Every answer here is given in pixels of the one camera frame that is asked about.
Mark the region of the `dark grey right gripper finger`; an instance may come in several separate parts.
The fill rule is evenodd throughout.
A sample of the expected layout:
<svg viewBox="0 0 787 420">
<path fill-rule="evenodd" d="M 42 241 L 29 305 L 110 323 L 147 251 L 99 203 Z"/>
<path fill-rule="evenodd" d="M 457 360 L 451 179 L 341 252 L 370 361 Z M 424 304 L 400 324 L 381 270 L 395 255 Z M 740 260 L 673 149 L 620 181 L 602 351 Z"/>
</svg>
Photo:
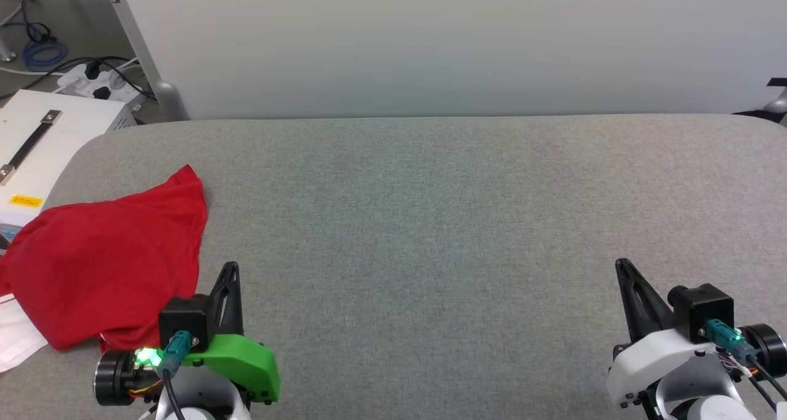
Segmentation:
<svg viewBox="0 0 787 420">
<path fill-rule="evenodd" d="M 651 328 L 647 332 L 660 332 L 673 327 L 673 311 L 649 283 L 649 314 Z"/>
<path fill-rule="evenodd" d="M 615 271 L 627 322 L 630 341 L 635 343 L 647 335 L 651 328 L 649 314 L 649 283 L 629 258 L 618 258 Z"/>
</svg>

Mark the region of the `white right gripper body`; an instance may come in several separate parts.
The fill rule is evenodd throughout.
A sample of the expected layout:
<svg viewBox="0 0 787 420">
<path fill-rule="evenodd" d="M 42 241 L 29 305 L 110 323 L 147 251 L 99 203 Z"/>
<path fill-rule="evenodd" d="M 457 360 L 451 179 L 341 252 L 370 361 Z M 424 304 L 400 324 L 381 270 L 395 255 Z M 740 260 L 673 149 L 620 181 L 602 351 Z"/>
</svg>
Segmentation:
<svg viewBox="0 0 787 420">
<path fill-rule="evenodd" d="M 621 408 L 744 409 L 737 391 L 751 383 L 770 408 L 785 408 L 785 342 L 765 324 L 732 328 L 710 323 L 694 344 L 674 328 L 620 347 L 607 393 Z"/>
</svg>

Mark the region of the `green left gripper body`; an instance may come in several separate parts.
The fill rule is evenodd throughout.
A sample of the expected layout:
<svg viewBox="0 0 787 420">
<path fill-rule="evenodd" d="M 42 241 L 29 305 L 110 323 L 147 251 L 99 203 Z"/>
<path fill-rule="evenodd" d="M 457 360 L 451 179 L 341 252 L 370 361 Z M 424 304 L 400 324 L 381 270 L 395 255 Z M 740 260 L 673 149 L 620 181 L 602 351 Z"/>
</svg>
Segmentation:
<svg viewBox="0 0 787 420">
<path fill-rule="evenodd" d="M 101 406 L 129 406 L 136 400 L 154 403 L 165 391 L 163 370 L 171 385 L 186 372 L 205 370 L 229 381 L 243 402 L 278 402 L 280 378 L 270 348 L 242 335 L 219 334 L 199 352 L 199 340 L 177 334 L 163 348 L 140 348 L 104 353 L 95 370 L 95 398 Z"/>
</svg>

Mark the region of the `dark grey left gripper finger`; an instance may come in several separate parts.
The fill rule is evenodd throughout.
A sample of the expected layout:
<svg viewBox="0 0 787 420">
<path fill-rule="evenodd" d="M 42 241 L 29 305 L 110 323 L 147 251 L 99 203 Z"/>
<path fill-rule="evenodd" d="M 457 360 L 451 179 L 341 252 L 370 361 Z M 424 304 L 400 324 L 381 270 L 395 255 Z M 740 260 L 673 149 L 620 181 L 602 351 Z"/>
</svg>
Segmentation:
<svg viewBox="0 0 787 420">
<path fill-rule="evenodd" d="M 210 294 L 213 299 L 213 323 L 216 328 L 216 334 L 225 334 L 222 333 L 222 311 L 224 307 L 224 277 L 222 276 L 222 269 Z"/>
<path fill-rule="evenodd" d="M 224 277 L 224 307 L 222 311 L 222 333 L 244 334 L 240 267 L 236 261 L 228 261 L 222 269 Z"/>
</svg>

